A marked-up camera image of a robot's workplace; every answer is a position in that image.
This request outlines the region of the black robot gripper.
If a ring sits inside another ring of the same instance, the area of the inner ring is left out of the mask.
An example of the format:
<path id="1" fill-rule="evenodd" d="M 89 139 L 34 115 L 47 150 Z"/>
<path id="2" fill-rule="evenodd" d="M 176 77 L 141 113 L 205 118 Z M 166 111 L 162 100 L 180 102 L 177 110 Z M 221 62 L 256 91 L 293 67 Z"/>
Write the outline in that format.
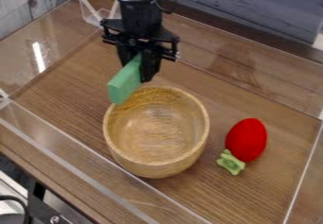
<path id="1" fill-rule="evenodd" d="M 141 82 L 158 73 L 161 59 L 176 60 L 178 37 L 161 25 L 161 0 L 117 0 L 120 19 L 102 19 L 104 42 L 113 44 L 121 65 L 141 52 Z"/>

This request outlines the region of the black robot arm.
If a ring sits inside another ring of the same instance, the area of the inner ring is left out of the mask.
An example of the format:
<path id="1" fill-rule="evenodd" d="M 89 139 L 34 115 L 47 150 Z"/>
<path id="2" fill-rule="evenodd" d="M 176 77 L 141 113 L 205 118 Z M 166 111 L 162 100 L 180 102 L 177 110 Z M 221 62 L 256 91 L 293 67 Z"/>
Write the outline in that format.
<path id="1" fill-rule="evenodd" d="M 176 61 L 178 36 L 162 27 L 161 0 L 116 0 L 120 19 L 101 19 L 105 43 L 117 48 L 121 65 L 141 56 L 140 81 L 149 82 L 160 70 L 161 60 Z"/>

